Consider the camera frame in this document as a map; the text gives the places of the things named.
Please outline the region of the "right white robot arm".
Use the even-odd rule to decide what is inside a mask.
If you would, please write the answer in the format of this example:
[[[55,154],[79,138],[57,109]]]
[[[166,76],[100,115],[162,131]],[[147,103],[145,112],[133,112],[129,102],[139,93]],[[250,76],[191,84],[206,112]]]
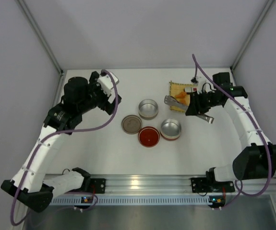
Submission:
[[[197,88],[189,93],[190,103],[186,116],[197,116],[208,123],[213,119],[206,115],[212,108],[222,106],[229,115],[238,134],[241,152],[226,166],[213,167],[206,172],[213,184],[251,179],[270,180],[276,172],[276,144],[264,134],[253,115],[249,98],[242,86],[235,86],[227,72],[213,75],[210,90],[207,81],[194,76],[191,80]]]

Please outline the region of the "sushi roll piece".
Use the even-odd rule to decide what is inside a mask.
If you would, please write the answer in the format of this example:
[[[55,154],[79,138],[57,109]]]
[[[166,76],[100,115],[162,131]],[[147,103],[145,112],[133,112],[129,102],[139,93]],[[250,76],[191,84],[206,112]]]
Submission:
[[[197,89],[194,88],[194,87],[185,87],[184,88],[184,92],[187,93],[187,94],[190,94],[190,93],[193,93],[195,92]]]

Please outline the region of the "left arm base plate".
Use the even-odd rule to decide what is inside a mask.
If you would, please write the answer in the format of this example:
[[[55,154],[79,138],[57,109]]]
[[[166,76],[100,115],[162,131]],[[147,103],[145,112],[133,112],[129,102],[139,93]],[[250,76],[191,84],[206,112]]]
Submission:
[[[79,189],[82,192],[92,194],[104,194],[106,189],[105,178],[88,178],[83,181],[82,187]]]

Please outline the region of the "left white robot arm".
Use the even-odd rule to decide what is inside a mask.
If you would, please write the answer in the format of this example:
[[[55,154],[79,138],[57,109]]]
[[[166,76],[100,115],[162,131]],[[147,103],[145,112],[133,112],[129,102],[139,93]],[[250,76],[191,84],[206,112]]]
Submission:
[[[82,122],[83,115],[99,108],[110,115],[102,129],[116,115],[121,96],[117,92],[119,79],[110,71],[92,72],[89,79],[72,77],[63,87],[60,102],[52,107],[44,120],[36,144],[18,173],[10,180],[3,181],[1,189],[10,194],[34,212],[44,211],[52,199],[67,192],[86,192],[91,175],[81,168],[53,179],[45,179],[52,161],[64,141]]]

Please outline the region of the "orange fried food piece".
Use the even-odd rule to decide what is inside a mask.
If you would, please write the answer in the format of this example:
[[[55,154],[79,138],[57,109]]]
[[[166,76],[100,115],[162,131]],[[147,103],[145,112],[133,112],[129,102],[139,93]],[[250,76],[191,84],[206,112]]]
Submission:
[[[175,95],[176,99],[185,99],[187,93],[185,91],[181,91],[179,94]]]

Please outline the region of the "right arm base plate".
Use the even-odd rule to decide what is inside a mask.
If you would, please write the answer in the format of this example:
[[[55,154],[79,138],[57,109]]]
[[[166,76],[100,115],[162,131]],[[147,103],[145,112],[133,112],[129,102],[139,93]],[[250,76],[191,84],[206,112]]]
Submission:
[[[206,177],[193,177],[190,179],[193,193],[233,193],[235,186],[230,182],[212,182]]]

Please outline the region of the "metal tongs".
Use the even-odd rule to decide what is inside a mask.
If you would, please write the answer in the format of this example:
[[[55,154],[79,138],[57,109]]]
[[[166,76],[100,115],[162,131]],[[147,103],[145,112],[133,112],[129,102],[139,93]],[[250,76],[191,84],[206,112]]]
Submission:
[[[169,106],[175,106],[181,110],[184,110],[185,112],[187,111],[188,109],[188,106],[178,102],[174,97],[170,96],[170,95],[166,95],[165,98],[164,98],[164,103],[166,105],[169,105]],[[196,115],[196,117],[206,121],[207,123],[209,124],[212,124],[213,121],[214,121],[214,118],[213,117],[210,117],[208,115]]]

